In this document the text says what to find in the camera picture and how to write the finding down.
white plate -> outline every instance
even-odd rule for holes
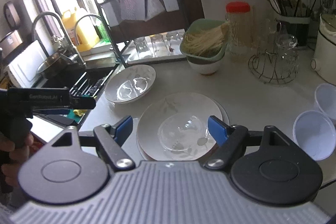
[[[154,160],[196,160],[216,143],[207,127],[211,115],[222,119],[219,107],[204,95],[168,95],[142,114],[139,145]]]
[[[223,117],[223,122],[230,125],[230,121],[229,121],[229,116],[227,115],[225,109],[214,99],[212,99],[216,105],[219,107],[220,112],[222,113],[222,117]],[[138,136],[136,137],[136,145],[139,149],[139,152],[141,154],[141,156],[145,159],[145,160],[153,160],[151,157],[149,157],[145,151],[141,148],[141,146],[139,145],[139,140],[138,140]]]
[[[135,65],[111,78],[105,89],[110,102],[126,104],[144,96],[152,87],[156,73],[148,65]]]

stainless steel pot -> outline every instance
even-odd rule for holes
[[[2,48],[2,58],[6,58],[17,46],[22,43],[22,39],[17,30],[8,33],[0,41],[0,47]]]
[[[55,52],[53,55],[44,60],[44,62],[38,67],[37,73],[46,79],[51,79],[67,65],[67,62],[61,58],[60,53]]]

upside-down glass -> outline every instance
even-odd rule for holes
[[[280,35],[277,41],[277,73],[281,78],[296,77],[299,67],[299,55],[295,50],[297,39],[291,34]]]
[[[167,32],[166,37],[167,37],[169,51],[172,52],[172,51],[174,51],[174,48],[172,47],[172,44],[174,42],[181,43],[180,34],[177,31]]]
[[[163,40],[163,35],[154,34],[150,37],[155,57],[168,56],[169,51],[167,50],[167,46],[165,44],[165,41]]]
[[[147,41],[144,37],[134,39],[134,45],[138,53],[139,59],[152,58],[153,54],[148,48]]]

utensil holder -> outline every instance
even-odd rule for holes
[[[307,45],[310,17],[286,17],[275,13],[275,19],[286,27],[287,33],[297,38],[297,47]]]

kitchen counter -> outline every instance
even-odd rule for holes
[[[222,105],[230,124],[241,124],[250,130],[263,130],[265,125],[272,124],[292,138],[296,117],[305,110],[313,109],[315,88],[324,82],[310,68],[312,56],[311,50],[301,51],[298,76],[282,86],[260,82],[251,74],[246,63],[233,64],[228,58],[224,59],[221,69],[212,76],[196,73],[187,61],[156,64],[153,65],[157,73],[156,80],[147,95],[133,103],[114,105],[103,94],[80,130],[92,130],[104,123],[115,124],[124,116],[131,115],[134,118],[134,129],[123,149],[138,164],[143,158],[137,148],[136,126],[146,108],[172,93],[197,92]],[[37,131],[34,133],[38,136],[45,135]],[[323,184],[336,179],[335,162],[336,153],[319,162],[324,174]]]

